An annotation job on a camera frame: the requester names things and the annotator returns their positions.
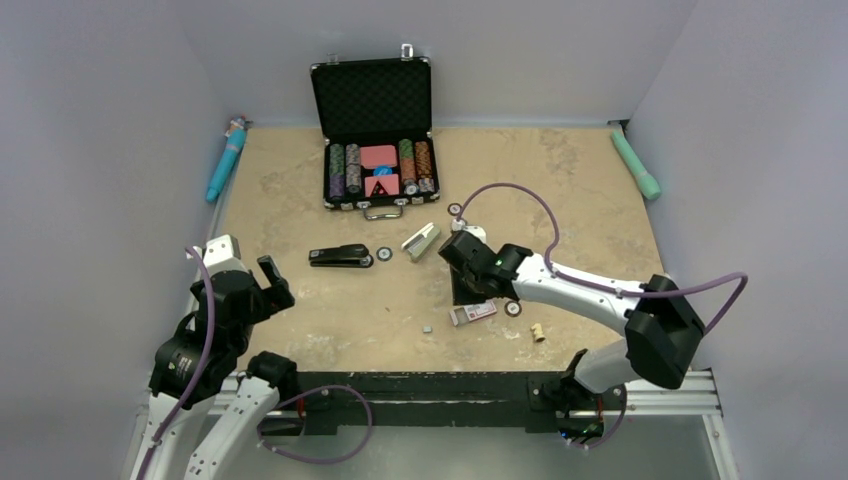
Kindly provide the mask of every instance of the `gray wall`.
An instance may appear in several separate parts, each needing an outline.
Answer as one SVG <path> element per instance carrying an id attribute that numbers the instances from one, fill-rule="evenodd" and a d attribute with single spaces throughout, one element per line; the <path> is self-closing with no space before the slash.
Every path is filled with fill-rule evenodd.
<path id="1" fill-rule="evenodd" d="M 743 478 L 848 469 L 846 45 L 843 0 L 698 2 L 630 124 L 668 270 L 751 274 L 700 359 Z"/>
<path id="2" fill-rule="evenodd" d="M 232 112 L 317 124 L 309 65 L 433 58 L 440 124 L 629 118 L 695 0 L 182 0 L 192 48 Z"/>
<path id="3" fill-rule="evenodd" d="M 0 11 L 2 476 L 117 478 L 226 116 L 162 0 Z"/>

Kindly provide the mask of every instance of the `stapler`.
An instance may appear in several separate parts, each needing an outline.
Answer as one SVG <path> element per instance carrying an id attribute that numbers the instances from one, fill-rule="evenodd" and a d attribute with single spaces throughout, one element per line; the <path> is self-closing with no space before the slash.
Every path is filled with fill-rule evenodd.
<path id="1" fill-rule="evenodd" d="M 369 254 L 368 247 L 361 243 L 309 251 L 311 267 L 368 268 L 373 264 L 374 257 Z"/>

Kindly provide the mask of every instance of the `black briefcase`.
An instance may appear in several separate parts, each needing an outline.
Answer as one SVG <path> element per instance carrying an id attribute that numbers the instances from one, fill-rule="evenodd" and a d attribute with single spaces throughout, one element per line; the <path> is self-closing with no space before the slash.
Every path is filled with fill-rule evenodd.
<path id="1" fill-rule="evenodd" d="M 369 220 L 397 218 L 407 205 L 439 199 L 430 59 L 413 56 L 411 45 L 401 52 L 400 58 L 353 62 L 331 56 L 312 65 L 328 209 L 362 210 Z M 384 206 L 398 211 L 368 212 Z"/>

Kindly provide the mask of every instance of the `poker chip stack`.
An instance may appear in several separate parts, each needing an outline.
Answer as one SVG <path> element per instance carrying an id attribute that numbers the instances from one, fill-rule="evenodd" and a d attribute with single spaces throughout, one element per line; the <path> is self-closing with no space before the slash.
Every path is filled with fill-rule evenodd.
<path id="1" fill-rule="evenodd" d="M 407 195 L 415 195 L 418 193 L 418 177 L 415 175 L 412 140 L 401 140 L 398 143 L 398 151 L 400 153 L 400 183 L 403 185 L 403 191 Z"/>
<path id="2" fill-rule="evenodd" d="M 436 191 L 433 182 L 433 166 L 430 163 L 430 146 L 427 142 L 415 142 L 415 170 L 418 173 L 418 188 L 422 193 Z"/>
<path id="3" fill-rule="evenodd" d="M 330 145 L 330 200 L 341 200 L 345 189 L 344 147 L 335 143 Z"/>
<path id="4" fill-rule="evenodd" d="M 359 145 L 351 143 L 345 147 L 345 185 L 347 192 L 357 195 L 362 191 L 362 158 L 359 156 Z"/>

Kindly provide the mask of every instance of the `marble-patterned tabletop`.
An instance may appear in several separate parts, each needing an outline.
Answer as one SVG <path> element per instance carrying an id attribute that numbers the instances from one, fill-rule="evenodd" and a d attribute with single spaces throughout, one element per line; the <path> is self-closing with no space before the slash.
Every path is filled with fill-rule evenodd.
<path id="1" fill-rule="evenodd" d="M 495 316 L 456 328 L 448 316 L 448 266 L 436 254 L 449 234 L 448 204 L 508 181 L 536 191 L 557 215 L 562 241 L 555 262 L 628 280 L 661 273 L 645 205 L 610 132 L 436 129 L 441 199 L 408 207 L 399 219 L 367 221 L 359 211 L 324 208 L 320 130 L 250 130 L 221 232 L 238 238 L 254 272 L 257 257 L 272 255 L 297 303 L 255 327 L 239 366 L 270 350 L 301 371 L 562 370 L 577 350 L 617 340 L 595 322 L 546 305 L 525 302 L 520 316 L 508 317 L 503 300 Z M 544 210 L 518 191 L 485 192 L 465 217 L 486 230 L 495 251 L 514 243 L 544 252 L 553 238 Z M 428 222 L 442 236 L 413 264 L 400 245 Z M 345 243 L 364 243 L 372 254 L 388 246 L 394 257 L 369 269 L 309 266 L 309 250 Z M 545 342 L 533 342 L 534 323 Z M 423 333 L 425 326 L 432 333 Z"/>

